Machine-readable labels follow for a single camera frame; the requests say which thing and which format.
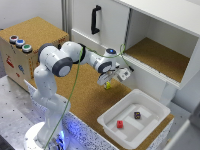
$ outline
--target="cork board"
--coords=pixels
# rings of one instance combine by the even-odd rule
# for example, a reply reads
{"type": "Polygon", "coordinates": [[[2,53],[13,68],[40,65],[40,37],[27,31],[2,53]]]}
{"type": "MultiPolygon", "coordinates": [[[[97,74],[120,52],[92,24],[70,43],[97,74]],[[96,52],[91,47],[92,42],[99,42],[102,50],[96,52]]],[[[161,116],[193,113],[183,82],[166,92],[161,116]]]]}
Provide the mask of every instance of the cork board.
{"type": "Polygon", "coordinates": [[[26,44],[32,46],[33,52],[37,52],[44,43],[53,43],[62,37],[69,36],[66,32],[40,17],[32,18],[0,31],[0,37],[8,43],[12,35],[24,39],[26,44]]]}
{"type": "Polygon", "coordinates": [[[183,56],[149,38],[143,39],[125,51],[125,53],[179,83],[183,78],[190,60],[190,58],[183,56]]]}
{"type": "MultiPolygon", "coordinates": [[[[73,65],[71,72],[67,76],[62,78],[55,77],[58,94],[69,98],[75,81],[76,71],[77,65],[73,65]]],[[[113,79],[111,81],[111,89],[106,90],[103,86],[97,84],[98,77],[99,74],[91,66],[80,66],[77,84],[71,98],[70,111],[120,150],[123,150],[120,145],[105,134],[103,127],[97,122],[97,118],[131,92],[131,89],[113,79]]],[[[29,82],[36,87],[33,79],[29,82]]],[[[137,150],[148,148],[172,119],[173,115],[169,115],[137,150]]]]}

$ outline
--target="door handle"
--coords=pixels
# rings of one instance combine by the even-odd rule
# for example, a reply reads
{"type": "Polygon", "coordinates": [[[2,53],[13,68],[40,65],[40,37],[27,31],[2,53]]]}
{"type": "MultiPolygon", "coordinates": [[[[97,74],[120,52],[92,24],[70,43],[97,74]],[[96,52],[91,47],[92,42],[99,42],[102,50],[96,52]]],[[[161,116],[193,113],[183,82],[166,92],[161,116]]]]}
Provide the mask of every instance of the door handle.
{"type": "Polygon", "coordinates": [[[96,5],[96,8],[94,8],[92,10],[92,25],[91,25],[91,30],[92,30],[92,34],[96,34],[98,32],[100,32],[99,29],[96,28],[96,12],[101,10],[101,7],[96,5]]]}

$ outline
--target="cardboard box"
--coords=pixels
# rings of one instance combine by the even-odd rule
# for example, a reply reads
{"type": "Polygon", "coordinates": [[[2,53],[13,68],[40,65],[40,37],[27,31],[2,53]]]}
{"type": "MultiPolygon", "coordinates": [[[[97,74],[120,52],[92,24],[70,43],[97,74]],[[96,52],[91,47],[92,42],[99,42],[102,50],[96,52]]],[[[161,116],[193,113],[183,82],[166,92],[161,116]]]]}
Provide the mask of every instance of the cardboard box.
{"type": "Polygon", "coordinates": [[[62,45],[69,40],[69,35],[61,29],[53,26],[40,17],[27,20],[20,24],[0,31],[0,51],[4,62],[6,74],[28,91],[24,79],[29,81],[34,78],[34,69],[38,63],[38,49],[45,43],[54,46],[62,45]],[[25,40],[32,46],[31,53],[23,53],[9,42],[12,35],[25,40]]]}

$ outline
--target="white tray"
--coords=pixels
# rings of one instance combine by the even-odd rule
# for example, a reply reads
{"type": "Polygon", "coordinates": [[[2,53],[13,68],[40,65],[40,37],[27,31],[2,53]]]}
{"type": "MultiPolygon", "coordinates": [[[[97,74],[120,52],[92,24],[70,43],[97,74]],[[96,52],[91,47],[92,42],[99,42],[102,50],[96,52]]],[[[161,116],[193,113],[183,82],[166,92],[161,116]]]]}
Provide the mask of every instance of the white tray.
{"type": "Polygon", "coordinates": [[[105,133],[126,149],[136,149],[169,115],[170,109],[136,89],[98,118],[105,133]],[[135,119],[134,112],[141,118],[135,119]],[[117,120],[124,127],[117,128],[117,120]]]}

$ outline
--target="red cube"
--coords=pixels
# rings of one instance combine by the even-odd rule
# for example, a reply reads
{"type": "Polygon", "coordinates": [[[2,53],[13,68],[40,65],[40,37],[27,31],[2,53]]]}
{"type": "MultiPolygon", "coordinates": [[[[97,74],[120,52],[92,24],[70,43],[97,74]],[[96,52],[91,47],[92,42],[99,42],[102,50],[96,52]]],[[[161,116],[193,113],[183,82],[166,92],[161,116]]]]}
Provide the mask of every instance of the red cube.
{"type": "Polygon", "coordinates": [[[123,128],[123,121],[121,120],[117,121],[117,128],[123,128]]]}

